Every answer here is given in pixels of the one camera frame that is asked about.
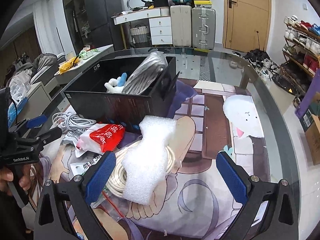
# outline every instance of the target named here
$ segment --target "red shoe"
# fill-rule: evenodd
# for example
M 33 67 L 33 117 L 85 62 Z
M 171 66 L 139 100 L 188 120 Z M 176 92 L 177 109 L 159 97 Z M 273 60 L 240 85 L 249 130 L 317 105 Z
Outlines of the red shoe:
M 309 55 L 306 55 L 306 57 L 304 58 L 303 66 L 304 66 L 306 69 L 308 69 L 308 68 L 310 67 L 311 60 L 312 60 L 312 57 L 309 56 Z
M 314 59 L 312 59 L 312 62 L 309 66 L 309 72 L 313 75 L 316 74 L 316 71 L 319 69 L 319 63 L 317 61 L 315 61 Z
M 301 21 L 300 26 L 301 26 L 301 28 L 305 29 L 306 31 L 309 30 L 308 28 L 312 27 L 312 25 L 310 23 L 308 23 L 308 22 L 306 23 L 304 21 Z

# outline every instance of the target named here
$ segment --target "wooden door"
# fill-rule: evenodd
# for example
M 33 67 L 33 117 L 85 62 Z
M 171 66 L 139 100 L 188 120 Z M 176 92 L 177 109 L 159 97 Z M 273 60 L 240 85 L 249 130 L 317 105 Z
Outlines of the wooden door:
M 225 47 L 243 52 L 263 50 L 269 35 L 269 0 L 225 0 L 227 6 L 227 31 Z

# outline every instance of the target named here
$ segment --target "glass tabletop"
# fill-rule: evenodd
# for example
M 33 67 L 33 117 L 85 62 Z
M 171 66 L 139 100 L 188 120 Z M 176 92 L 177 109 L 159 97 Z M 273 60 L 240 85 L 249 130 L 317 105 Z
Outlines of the glass tabletop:
M 233 160 L 243 166 L 249 175 L 254 174 L 263 181 L 275 183 L 286 179 L 292 187 L 295 208 L 299 214 L 300 182 L 291 137 L 273 96 L 252 65 L 233 54 L 173 47 L 116 51 L 100 60 L 142 57 L 154 51 L 162 51 L 166 56 L 175 57 L 180 81 L 196 90 L 197 95 L 184 102 L 174 117 L 178 120 L 182 116 L 190 116 L 195 121 L 196 132 L 194 143 L 182 161 L 183 168 L 167 179 L 162 208 L 148 215 L 146 210 L 142 211 L 142 207 L 130 206 L 126 217 L 134 223 L 134 227 L 143 235 L 147 231 L 165 231 L 180 237 L 202 238 L 211 234 L 219 238 L 225 228 L 219 231 L 216 226 L 229 221 L 226 222 L 228 227 L 241 208 L 241 204 L 234 201 L 226 185 L 223 185 L 223 180 L 217 179 L 220 175 L 214 169 L 214 163 L 216 148 L 222 150 L 221 145 L 233 148 Z M 52 115 L 69 107 L 63 91 L 44 110 L 47 122 L 31 131 L 29 137 L 49 130 Z M 258 120 L 254 130 L 241 130 L 237 120 L 225 117 L 223 103 L 234 95 L 252 98 Z M 195 202 L 195 198 L 199 196 L 204 201 L 202 207 Z M 168 216 L 172 216 L 174 220 L 168 219 Z M 203 216 L 203 222 L 195 227 L 190 227 L 188 222 L 176 223 L 181 218 L 191 221 L 200 216 Z M 131 223 L 119 223 L 126 230 L 136 230 Z

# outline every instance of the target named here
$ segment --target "silver suitcase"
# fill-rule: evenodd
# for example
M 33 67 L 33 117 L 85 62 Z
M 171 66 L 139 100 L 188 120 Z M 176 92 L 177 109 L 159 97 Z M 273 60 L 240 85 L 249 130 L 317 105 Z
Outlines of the silver suitcase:
M 172 43 L 175 47 L 191 47 L 191 6 L 170 7 Z
M 212 8 L 192 9 L 192 46 L 213 49 L 216 38 L 216 11 Z

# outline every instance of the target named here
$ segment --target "white curtain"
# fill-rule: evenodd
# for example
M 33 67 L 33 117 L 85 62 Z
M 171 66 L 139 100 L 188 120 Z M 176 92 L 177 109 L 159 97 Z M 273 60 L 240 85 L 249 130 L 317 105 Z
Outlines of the white curtain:
M 42 53 L 58 55 L 63 52 L 53 36 L 52 24 L 50 24 L 50 10 L 48 0 L 39 0 L 33 5 L 33 20 L 36 34 Z

